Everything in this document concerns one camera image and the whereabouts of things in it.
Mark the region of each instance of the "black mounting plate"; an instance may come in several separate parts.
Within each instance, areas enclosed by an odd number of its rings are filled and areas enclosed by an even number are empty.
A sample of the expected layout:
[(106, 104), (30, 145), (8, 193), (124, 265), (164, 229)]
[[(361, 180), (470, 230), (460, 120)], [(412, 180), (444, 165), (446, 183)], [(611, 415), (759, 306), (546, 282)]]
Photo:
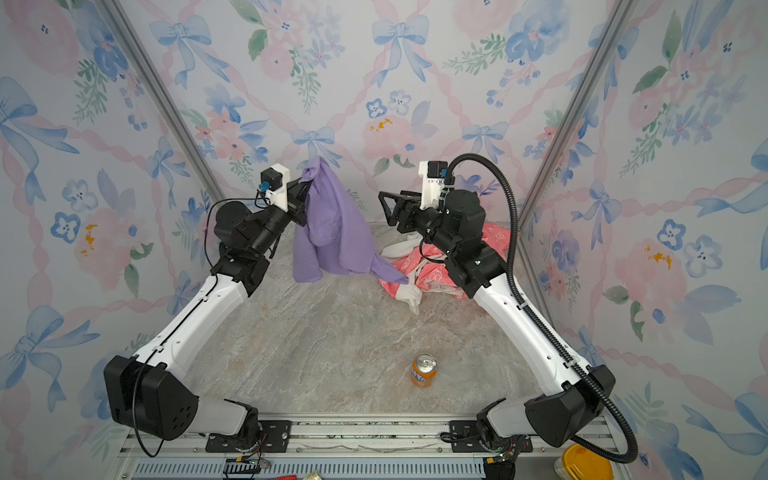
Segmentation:
[[(261, 429), (266, 433), (262, 453), (285, 453), (288, 450), (290, 440), (290, 420), (259, 420)], [(222, 435), (208, 435), (208, 443), (205, 451), (208, 453), (240, 453), (233, 445), (229, 445), (228, 438)]]
[[(451, 420), (448, 422), (448, 428), (452, 434), (460, 437), (475, 437), (478, 434), (477, 420)], [(454, 453), (490, 453), (480, 443), (480, 439), (461, 440), (451, 444), (451, 450)], [(533, 443), (531, 437), (523, 438), (523, 449), (521, 452), (533, 452)]]

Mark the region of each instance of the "crumpled clothing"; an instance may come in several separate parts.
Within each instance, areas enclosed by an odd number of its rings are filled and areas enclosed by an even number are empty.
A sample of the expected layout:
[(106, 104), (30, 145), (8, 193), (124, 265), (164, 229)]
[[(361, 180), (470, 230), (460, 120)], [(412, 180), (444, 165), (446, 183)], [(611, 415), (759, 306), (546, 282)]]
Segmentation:
[(376, 252), (376, 242), (354, 200), (322, 157), (304, 169), (312, 180), (307, 197), (306, 226), (297, 227), (293, 241), (293, 279), (316, 282), (321, 270), (336, 275), (370, 273), (390, 283), (408, 279)]
[[(487, 222), (483, 225), (482, 232), (482, 239), (506, 260), (511, 234), (509, 229)], [(382, 256), (385, 258), (399, 259), (392, 265), (406, 275), (408, 278), (407, 285), (379, 280), (384, 290), (395, 297), (395, 300), (408, 303), (408, 308), (414, 315), (419, 314), (422, 292), (449, 293), (456, 299), (466, 297), (464, 290), (457, 287), (451, 277), (448, 276), (445, 265), (432, 263), (426, 258), (422, 258), (422, 254), (419, 252), (421, 240), (422, 236), (419, 234), (408, 235), (407, 240), (389, 245), (382, 251)], [(432, 260), (445, 259), (445, 254), (434, 245), (425, 244), (422, 251), (425, 257)]]

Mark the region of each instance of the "robotic arm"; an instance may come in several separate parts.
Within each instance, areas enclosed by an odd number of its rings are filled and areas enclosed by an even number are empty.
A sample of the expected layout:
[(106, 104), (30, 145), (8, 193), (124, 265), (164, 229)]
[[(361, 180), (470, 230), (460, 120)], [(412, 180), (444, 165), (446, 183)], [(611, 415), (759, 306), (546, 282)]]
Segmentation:
[[(535, 399), (502, 399), (483, 409), (477, 424), (482, 444), (499, 450), (520, 434), (539, 435), (553, 446), (569, 439), (580, 442), (576, 433), (608, 405), (615, 378), (606, 366), (592, 368), (546, 322), (532, 321), (541, 314), (517, 290), (516, 280), (510, 281), (511, 265), (482, 241), (485, 211), (477, 195), (446, 185), (452, 184), (457, 161), (451, 167), (422, 162), (421, 193), (380, 192), (379, 200), (390, 226), (401, 233), (418, 232), (445, 252), (451, 279), (496, 320), (541, 387), (542, 395)], [(268, 206), (255, 214), (239, 202), (221, 207), (214, 230), (221, 239), (220, 260), (213, 275), (157, 337), (130, 359), (115, 356), (107, 364), (104, 377), (115, 422), (165, 440), (215, 432), (239, 450), (255, 448), (262, 435), (256, 408), (197, 397), (181, 380), (223, 319), (259, 286), (269, 266), (265, 255), (273, 244), (274, 252), (285, 227), (291, 221), (306, 224), (304, 202), (310, 184), (289, 179), (290, 172), (281, 165), (262, 172), (260, 189)], [(631, 462), (637, 456), (634, 437), (627, 443), (630, 451), (625, 455), (598, 453), (615, 462)]]

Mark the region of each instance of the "purple shirt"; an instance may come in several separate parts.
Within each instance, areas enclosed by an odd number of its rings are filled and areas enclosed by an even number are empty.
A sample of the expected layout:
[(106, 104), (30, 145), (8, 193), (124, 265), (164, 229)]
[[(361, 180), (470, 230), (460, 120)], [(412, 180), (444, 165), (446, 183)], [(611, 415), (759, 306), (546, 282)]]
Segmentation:
[(370, 273), (391, 283), (408, 283), (405, 275), (376, 252), (376, 242), (355, 201), (324, 158), (315, 157), (301, 176), (312, 180), (306, 226), (296, 227), (293, 279), (316, 282), (320, 269), (336, 275)]

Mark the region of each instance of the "pink and white garment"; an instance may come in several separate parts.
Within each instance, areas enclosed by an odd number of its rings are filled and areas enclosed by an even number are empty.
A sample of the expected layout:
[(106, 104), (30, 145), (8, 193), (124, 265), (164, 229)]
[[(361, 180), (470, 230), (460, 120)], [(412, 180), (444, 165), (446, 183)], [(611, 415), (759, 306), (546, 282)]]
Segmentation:
[[(507, 249), (509, 248), (509, 229), (488, 222), (483, 225), (482, 232), (482, 239), (506, 260)], [(388, 260), (399, 259), (393, 261), (392, 265), (408, 277), (407, 285), (379, 280), (384, 290), (395, 297), (395, 300), (408, 303), (408, 307), (414, 315), (419, 314), (422, 291), (449, 293), (456, 299), (466, 297), (464, 291), (458, 288), (448, 276), (445, 265), (432, 263), (422, 258), (422, 254), (419, 253), (421, 240), (421, 235), (408, 235), (407, 240), (389, 245), (382, 251), (382, 257)], [(424, 255), (432, 260), (445, 259), (445, 254), (434, 245), (425, 244), (422, 250)]]

